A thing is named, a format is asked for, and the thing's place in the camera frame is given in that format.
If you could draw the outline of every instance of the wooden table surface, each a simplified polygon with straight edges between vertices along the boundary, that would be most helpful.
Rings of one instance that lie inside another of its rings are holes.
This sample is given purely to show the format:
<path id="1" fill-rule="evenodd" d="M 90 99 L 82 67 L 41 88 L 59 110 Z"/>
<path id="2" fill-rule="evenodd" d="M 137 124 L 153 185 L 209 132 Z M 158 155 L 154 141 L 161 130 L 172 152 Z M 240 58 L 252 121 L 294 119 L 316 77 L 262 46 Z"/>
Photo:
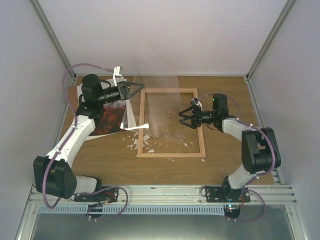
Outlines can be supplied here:
<path id="1" fill-rule="evenodd" d="M 110 79 L 111 77 L 100 76 L 99 78 Z M 199 96 L 209 93 L 230 95 L 241 106 L 240 119 L 247 123 L 257 124 L 247 86 L 242 77 L 127 76 L 125 78 L 129 82 L 144 83 L 146 88 L 197 88 Z M 76 86 L 81 84 L 81 80 L 82 77 L 78 77 Z M 68 93 L 72 105 L 77 108 L 76 87 L 70 87 Z M 149 148 L 145 146 L 143 152 L 151 148 L 155 152 L 170 153 L 197 152 L 199 150 L 197 131 L 182 126 L 176 121 L 179 119 L 178 112 L 190 106 L 188 102 L 191 98 L 181 95 L 177 100 L 176 97 L 172 96 L 170 97 L 172 98 L 171 101 L 168 101 L 163 96 L 159 96 L 158 99 L 161 100 L 157 100 L 156 96 L 148 96 L 145 106 L 145 121 L 150 121 L 150 125 L 153 125 L 153 127 L 146 131 L 151 136 L 147 140 L 150 146 Z M 138 117 L 140 94 L 134 96 L 130 102 L 134 116 Z M 201 102 L 204 110 L 212 109 L 211 97 L 207 97 Z M 231 101 L 228 101 L 228 106 L 229 113 L 235 115 L 237 113 L 236 106 Z M 73 116 L 69 109 L 64 121 L 62 135 L 69 128 L 72 120 Z M 241 142 L 228 134 L 211 130 L 205 125 L 202 128 L 206 157 L 139 158 L 136 157 L 137 150 L 128 147 L 133 144 L 133 139 L 138 139 L 138 135 L 134 136 L 135 133 L 132 131 L 124 131 L 85 141 L 75 157 L 72 170 L 76 176 L 98 177 L 102 179 L 104 184 L 112 185 L 221 184 L 225 176 L 233 173 L 241 165 Z M 256 180 L 254 184 L 268 185 L 274 184 L 274 181 L 272 176 L 268 175 Z"/>

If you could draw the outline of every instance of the purple cable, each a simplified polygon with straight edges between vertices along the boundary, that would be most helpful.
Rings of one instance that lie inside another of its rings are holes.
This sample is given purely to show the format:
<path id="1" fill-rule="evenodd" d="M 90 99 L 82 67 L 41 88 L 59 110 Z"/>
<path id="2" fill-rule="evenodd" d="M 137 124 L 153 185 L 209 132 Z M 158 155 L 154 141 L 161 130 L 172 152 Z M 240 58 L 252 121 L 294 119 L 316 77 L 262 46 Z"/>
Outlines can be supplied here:
<path id="1" fill-rule="evenodd" d="M 61 144 L 61 146 L 58 148 L 58 151 L 53 155 L 52 159 L 50 160 L 48 166 L 46 167 L 45 169 L 45 172 L 44 172 L 44 176 L 43 176 L 43 182 L 42 182 L 42 198 L 43 198 L 43 201 L 44 201 L 44 204 L 46 205 L 47 208 L 49 209 L 54 209 L 56 207 L 56 205 L 58 204 L 58 202 L 60 201 L 61 197 L 59 197 L 55 203 L 53 205 L 50 205 L 48 203 L 48 199 L 47 199 L 47 195 L 46 195 L 46 187 L 47 187 L 47 178 L 48 178 L 48 174 L 49 174 L 49 171 L 50 171 L 50 168 L 52 166 L 52 164 L 54 163 L 56 157 L 58 156 L 58 154 L 60 153 L 61 149 L 66 145 L 67 141 L 71 138 L 72 134 L 74 134 L 75 130 L 76 130 L 76 127 L 77 127 L 77 123 L 78 123 L 78 118 L 77 118 L 77 115 L 76 115 L 76 111 L 74 110 L 74 108 L 72 107 L 71 103 L 70 103 L 70 100 L 68 98 L 68 91 L 67 91 L 67 88 L 65 87 L 65 84 L 66 84 L 66 76 L 68 74 L 68 72 L 73 69 L 73 68 L 76 68 L 76 67 L 80 67 L 80 66 L 88 66 L 88 67 L 93 67 L 93 68 L 96 68 L 96 69 L 100 69 L 100 70 L 104 70 L 104 71 L 107 71 L 107 72 L 110 72 L 110 73 L 113 73 L 114 71 L 111 70 L 111 69 L 108 69 L 108 68 L 103 68 L 103 67 L 100 67 L 100 66 L 97 66 L 97 65 L 93 65 L 93 64 L 89 64 L 89 63 L 78 63 L 78 64 L 75 64 L 75 65 L 72 65 L 71 67 L 69 67 L 67 70 L 65 70 L 63 76 L 62 76 L 62 89 L 63 89 L 63 94 L 64 94 L 64 98 L 69 106 L 69 108 L 71 109 L 72 111 L 72 114 L 74 116 L 74 127 L 72 128 L 71 132 L 68 134 L 68 136 L 65 138 L 65 140 L 63 141 L 63 143 Z"/>
<path id="2" fill-rule="evenodd" d="M 127 205 L 128 205 L 128 200 L 129 200 L 128 193 L 127 193 L 127 191 L 126 191 L 123 187 L 120 187 L 120 186 L 108 186 L 108 187 L 105 187 L 105 188 L 103 188 L 103 189 L 101 189 L 101 190 L 99 190 L 99 191 L 89 192 L 89 193 L 86 192 L 86 193 L 82 193 L 82 194 L 81 194 L 81 195 L 94 195 L 94 194 L 99 194 L 99 193 L 101 193 L 101 192 L 104 192 L 104 191 L 110 190 L 110 189 L 121 189 L 122 191 L 124 191 L 125 197 L 126 197 L 126 199 L 125 199 L 125 204 L 124 204 L 123 208 L 121 209 L 121 211 L 119 211 L 116 215 L 113 215 L 113 216 L 111 216 L 111 217 L 99 218 L 99 219 L 95 218 L 95 219 L 94 219 L 95 222 L 96 222 L 96 221 L 104 221 L 104 220 L 114 219 L 114 218 L 118 217 L 120 214 L 122 214 L 122 213 L 126 210 Z M 87 211 L 87 213 L 86 213 L 86 216 L 87 216 L 87 218 L 88 218 L 89 220 L 90 220 L 89 212 L 90 212 L 92 209 L 97 208 L 97 207 L 103 207 L 103 205 L 98 205 L 98 206 L 95 206 L 95 207 L 90 207 L 90 208 L 88 208 L 88 211 Z"/>
<path id="3" fill-rule="evenodd" d="M 261 196 L 259 193 L 257 193 L 256 191 L 253 191 L 253 190 L 251 190 L 251 189 L 248 189 L 247 191 L 254 193 L 255 195 L 258 196 L 258 198 L 261 199 L 261 202 L 262 202 L 262 205 L 263 205 L 263 212 L 262 212 L 262 214 L 261 214 L 260 216 L 256 217 L 256 218 L 253 218 L 253 219 L 243 219 L 243 220 L 242 220 L 242 219 L 237 220 L 237 219 L 235 219 L 235 218 L 230 218 L 230 217 L 227 217 L 226 215 L 224 215 L 224 217 L 225 217 L 226 219 L 228 219 L 228 220 L 231 219 L 231 220 L 234 220 L 235 222 L 240 222 L 240 223 L 252 223 L 252 222 L 258 221 L 258 220 L 260 220 L 260 219 L 263 218 L 263 216 L 266 214 L 266 203 L 265 203 L 264 199 L 263 199 L 262 196 Z"/>
<path id="4" fill-rule="evenodd" d="M 274 148 L 272 147 L 272 144 L 271 144 L 271 141 L 269 140 L 269 138 L 267 137 L 267 135 L 259 128 L 259 127 L 256 127 L 256 126 L 253 126 L 253 125 L 249 125 L 239 119 L 236 119 L 236 121 L 248 128 L 252 128 L 254 130 L 256 130 L 257 132 L 259 132 L 265 139 L 266 143 L 268 144 L 269 148 L 270 148 L 270 151 L 271 151 L 271 157 L 272 157 L 272 164 L 271 164 L 271 167 L 269 168 L 268 171 L 266 172 L 262 172 L 260 174 L 257 174 L 257 177 L 260 177 L 260 176 L 263 176 L 263 175 L 266 175 L 266 174 L 269 174 L 271 173 L 271 171 L 275 168 L 275 165 L 276 165 L 276 155 L 275 155 L 275 150 Z"/>

